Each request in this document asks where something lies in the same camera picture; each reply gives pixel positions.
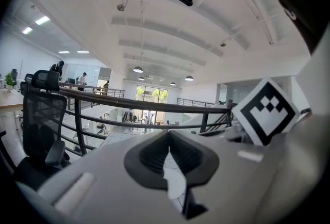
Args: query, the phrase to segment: dome pendant light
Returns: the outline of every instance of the dome pendant light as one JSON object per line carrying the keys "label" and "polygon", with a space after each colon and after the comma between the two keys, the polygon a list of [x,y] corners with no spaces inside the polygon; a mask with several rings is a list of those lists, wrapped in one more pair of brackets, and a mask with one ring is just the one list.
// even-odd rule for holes
{"label": "dome pendant light", "polygon": [[188,75],[186,78],[185,78],[186,81],[194,81],[194,78],[192,78],[191,75]]}
{"label": "dome pendant light", "polygon": [[134,72],[137,72],[137,73],[143,73],[143,70],[140,66],[136,66],[134,69],[133,69]]}

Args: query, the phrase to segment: floor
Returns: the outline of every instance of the floor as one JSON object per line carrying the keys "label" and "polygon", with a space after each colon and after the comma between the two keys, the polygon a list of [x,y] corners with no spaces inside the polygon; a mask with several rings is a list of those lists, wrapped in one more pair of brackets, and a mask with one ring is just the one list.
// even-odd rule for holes
{"label": "floor", "polygon": [[[83,110],[87,113],[84,113],[85,115],[94,116],[93,114],[96,114],[96,116],[99,115],[101,111],[104,111],[104,109],[95,109],[91,113],[91,111],[88,111],[88,109]],[[88,128],[95,128],[96,124],[93,124],[95,122],[87,122],[85,123],[84,127]],[[2,128],[4,128],[7,132],[5,136],[2,137],[3,144],[9,153],[12,161],[17,166],[20,161],[26,157],[23,147],[22,147],[22,130],[19,128],[18,131],[16,131],[15,123],[14,123],[14,117],[13,113],[7,113],[0,116],[0,125]],[[86,136],[86,143],[89,145],[104,145],[104,144],[113,144],[119,141],[130,139],[131,137],[137,137],[139,135],[144,135],[144,129],[129,129],[125,127],[119,127],[119,126],[111,126],[106,125],[108,128],[105,129],[105,131],[108,130],[107,139],[106,140],[99,140],[95,138],[91,138]],[[151,133],[156,131],[155,129],[147,129],[146,133]],[[70,156],[70,161],[74,162],[80,157],[71,153],[67,152]],[[169,183],[169,191],[168,195],[170,198],[175,197],[174,199],[171,199],[174,207],[181,212],[184,204],[185,199],[185,189],[186,189],[186,179],[184,175],[181,173],[178,165],[174,161],[172,155],[169,153],[169,155],[166,157],[165,163],[164,163],[164,178]]]}

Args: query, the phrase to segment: railing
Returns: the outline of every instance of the railing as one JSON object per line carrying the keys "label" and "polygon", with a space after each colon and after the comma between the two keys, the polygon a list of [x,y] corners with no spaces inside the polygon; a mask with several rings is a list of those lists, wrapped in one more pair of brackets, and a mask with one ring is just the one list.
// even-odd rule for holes
{"label": "railing", "polygon": [[[73,86],[72,84],[65,83],[65,86]],[[115,126],[122,126],[122,127],[136,127],[136,128],[143,128],[143,129],[161,129],[161,130],[168,130],[168,129],[193,129],[200,127],[200,133],[206,131],[206,127],[208,126],[217,126],[227,124],[227,122],[218,122],[213,124],[207,124],[207,119],[209,114],[225,114],[229,110],[226,108],[210,108],[210,107],[195,107],[195,106],[179,106],[173,104],[162,104],[162,103],[153,103],[153,102],[145,102],[145,101],[135,101],[123,98],[116,98],[110,97],[103,94],[96,94],[96,93],[87,93],[82,91],[77,91],[65,87],[60,87],[59,91],[53,91],[53,93],[57,93],[63,95],[67,98],[74,99],[74,111],[65,110],[65,113],[69,115],[73,115],[75,117],[75,127],[67,125],[65,123],[62,126],[66,129],[76,132],[77,140],[69,138],[65,135],[60,135],[62,139],[71,142],[80,148],[80,152],[72,150],[68,147],[65,149],[69,152],[72,152],[78,156],[83,156],[87,153],[87,150],[93,150],[95,147],[85,144],[83,135],[87,135],[92,138],[97,138],[101,140],[105,140],[107,136],[98,135],[95,133],[87,132],[83,130],[81,119],[86,119],[90,121],[94,121],[97,123],[115,125]],[[123,123],[117,122],[112,120],[105,120],[99,119],[95,117],[90,117],[81,114],[81,102],[86,101],[92,104],[101,104],[101,105],[108,105],[108,106],[115,106],[121,108],[131,108],[131,109],[148,109],[148,110],[155,110],[155,111],[163,111],[163,112],[170,112],[170,113],[200,113],[203,114],[202,124],[200,125],[147,125],[147,124],[136,124],[136,123]]]}
{"label": "railing", "polygon": [[[86,93],[93,93],[93,94],[102,94],[107,95],[109,97],[114,98],[124,98],[125,90],[120,89],[112,89],[112,88],[103,88],[103,87],[95,87],[95,86],[84,86],[84,85],[77,85],[77,84],[70,84],[70,83],[59,83],[60,87],[69,87],[72,89],[73,87],[76,88],[83,88]],[[73,98],[66,97],[68,101],[68,110],[71,110],[71,106],[74,105]]]}
{"label": "railing", "polygon": [[180,106],[197,106],[197,107],[213,107],[214,106],[214,104],[212,104],[212,103],[190,100],[190,99],[183,99],[183,98],[177,98],[176,104],[180,105]]}

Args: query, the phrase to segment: table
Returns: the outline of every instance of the table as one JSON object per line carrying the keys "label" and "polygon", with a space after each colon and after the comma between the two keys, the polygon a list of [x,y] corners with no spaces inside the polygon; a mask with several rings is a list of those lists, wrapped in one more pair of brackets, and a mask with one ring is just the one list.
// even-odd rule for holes
{"label": "table", "polygon": [[21,95],[21,93],[14,89],[12,89],[10,92],[8,92],[7,89],[0,89],[0,114],[13,112],[17,131],[18,126],[16,123],[15,111],[23,109],[23,99],[24,97]]}

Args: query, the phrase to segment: desk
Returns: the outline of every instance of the desk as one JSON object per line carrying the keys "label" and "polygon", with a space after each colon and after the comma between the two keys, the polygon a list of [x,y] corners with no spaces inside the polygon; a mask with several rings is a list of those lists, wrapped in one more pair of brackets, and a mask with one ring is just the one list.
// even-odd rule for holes
{"label": "desk", "polygon": [[23,98],[16,90],[0,89],[0,114],[22,110]]}

